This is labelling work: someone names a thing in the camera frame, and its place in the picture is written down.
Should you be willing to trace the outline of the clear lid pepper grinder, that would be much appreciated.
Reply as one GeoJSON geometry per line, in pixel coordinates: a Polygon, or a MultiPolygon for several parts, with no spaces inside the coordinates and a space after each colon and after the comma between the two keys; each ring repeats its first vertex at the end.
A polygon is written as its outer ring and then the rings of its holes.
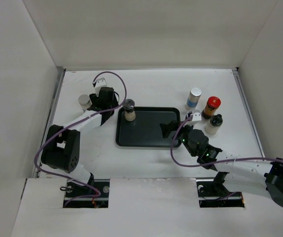
{"type": "Polygon", "coordinates": [[[134,121],[136,119],[135,102],[132,99],[126,99],[123,104],[124,117],[126,121],[134,121]]]}

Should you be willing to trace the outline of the silver lid white shaker bottle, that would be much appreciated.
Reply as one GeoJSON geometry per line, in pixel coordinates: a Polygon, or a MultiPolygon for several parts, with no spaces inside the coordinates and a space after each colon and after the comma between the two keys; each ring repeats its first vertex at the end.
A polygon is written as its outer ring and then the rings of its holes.
{"type": "Polygon", "coordinates": [[[87,94],[80,95],[78,98],[78,102],[84,112],[92,105],[91,99],[87,94]]]}

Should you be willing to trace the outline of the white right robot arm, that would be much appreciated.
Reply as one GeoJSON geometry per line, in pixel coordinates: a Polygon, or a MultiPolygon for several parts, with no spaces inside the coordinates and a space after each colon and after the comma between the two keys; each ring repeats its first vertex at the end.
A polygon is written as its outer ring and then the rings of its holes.
{"type": "Polygon", "coordinates": [[[163,138],[174,132],[173,139],[180,141],[196,164],[174,163],[186,168],[202,167],[217,172],[212,189],[217,195],[227,192],[242,192],[271,199],[283,208],[283,159],[282,158],[240,158],[209,144],[203,131],[183,122],[171,121],[160,124],[163,138]]]}

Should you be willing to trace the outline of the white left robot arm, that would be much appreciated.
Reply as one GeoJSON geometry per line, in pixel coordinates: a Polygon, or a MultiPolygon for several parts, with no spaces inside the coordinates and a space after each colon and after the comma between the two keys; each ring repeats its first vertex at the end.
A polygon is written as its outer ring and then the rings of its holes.
{"type": "Polygon", "coordinates": [[[81,135],[102,126],[118,106],[117,93],[112,87],[102,87],[98,94],[90,94],[92,105],[80,117],[66,125],[52,125],[47,140],[59,133],[42,151],[41,163],[58,170],[59,175],[75,183],[84,197],[94,192],[94,175],[79,163],[81,135]]]}

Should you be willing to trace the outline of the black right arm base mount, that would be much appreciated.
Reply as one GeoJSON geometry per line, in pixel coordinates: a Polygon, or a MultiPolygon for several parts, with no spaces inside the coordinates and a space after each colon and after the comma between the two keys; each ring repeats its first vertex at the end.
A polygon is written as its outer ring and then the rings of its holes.
{"type": "Polygon", "coordinates": [[[225,188],[226,175],[226,172],[219,172],[214,178],[196,179],[201,208],[245,207],[241,192],[230,192],[225,188]]]}

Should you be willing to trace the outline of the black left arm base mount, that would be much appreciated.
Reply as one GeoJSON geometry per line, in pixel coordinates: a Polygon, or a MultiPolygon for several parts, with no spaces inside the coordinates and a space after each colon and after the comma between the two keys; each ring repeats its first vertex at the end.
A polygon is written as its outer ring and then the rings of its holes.
{"type": "Polygon", "coordinates": [[[108,208],[110,180],[96,179],[92,173],[90,175],[88,184],[96,190],[72,181],[60,187],[65,194],[63,208],[108,208]]]}

